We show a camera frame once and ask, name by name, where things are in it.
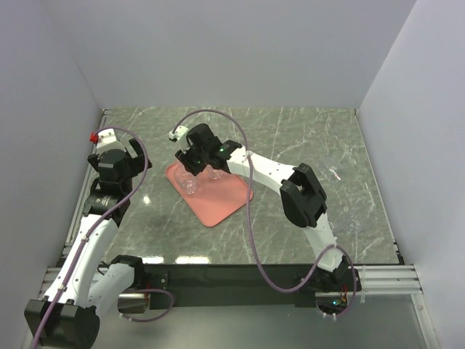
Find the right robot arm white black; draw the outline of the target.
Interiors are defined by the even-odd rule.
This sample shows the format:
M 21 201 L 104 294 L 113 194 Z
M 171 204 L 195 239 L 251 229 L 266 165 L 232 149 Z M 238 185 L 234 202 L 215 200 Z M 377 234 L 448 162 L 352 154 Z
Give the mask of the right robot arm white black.
M 336 237 L 328 222 L 327 195 L 309 165 L 281 164 L 246 150 L 236 141 L 222 142 L 207 124 L 192 129 L 178 126 L 169 133 L 169 139 L 178 144 L 175 157 L 192 175 L 211 166 L 228 174 L 251 177 L 276 192 L 284 215 L 303 229 L 317 257 L 311 276 L 305 277 L 302 284 L 316 292 L 338 291 L 345 282 L 349 261 L 336 248 Z

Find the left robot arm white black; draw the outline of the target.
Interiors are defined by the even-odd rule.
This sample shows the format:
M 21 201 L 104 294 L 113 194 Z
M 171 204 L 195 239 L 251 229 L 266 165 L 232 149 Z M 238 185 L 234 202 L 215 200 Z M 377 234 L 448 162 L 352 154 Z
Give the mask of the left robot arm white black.
M 79 223 L 76 239 L 60 272 L 40 300 L 30 300 L 25 319 L 33 335 L 32 348 L 91 348 L 102 318 L 120 293 L 140 291 L 146 274 L 139 257 L 119 257 L 98 281 L 94 280 L 105 250 L 118 232 L 152 164 L 138 137 L 130 139 L 132 156 L 115 135 L 97 136 L 88 162 L 97 172 Z

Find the clear glass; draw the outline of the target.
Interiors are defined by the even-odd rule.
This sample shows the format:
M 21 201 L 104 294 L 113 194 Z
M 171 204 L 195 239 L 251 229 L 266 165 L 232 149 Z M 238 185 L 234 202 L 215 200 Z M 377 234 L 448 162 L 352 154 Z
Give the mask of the clear glass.
M 178 186 L 188 195 L 194 194 L 198 189 L 197 178 L 186 171 L 183 166 L 178 166 L 174 170 L 174 179 Z
M 223 172 L 222 170 L 219 170 L 219 169 L 214 169 L 213 167 L 211 166 L 208 166 L 207 167 L 207 175 L 210 179 L 212 180 L 218 180 L 222 177 L 223 175 Z

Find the clear glass near right arm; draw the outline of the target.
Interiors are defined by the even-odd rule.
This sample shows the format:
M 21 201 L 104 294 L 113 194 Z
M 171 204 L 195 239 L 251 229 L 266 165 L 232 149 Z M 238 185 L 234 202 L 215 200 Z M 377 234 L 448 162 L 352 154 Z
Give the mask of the clear glass near right arm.
M 355 235 L 359 233 L 363 225 L 364 214 L 361 209 L 351 208 L 342 212 L 336 223 L 335 228 L 338 234 Z

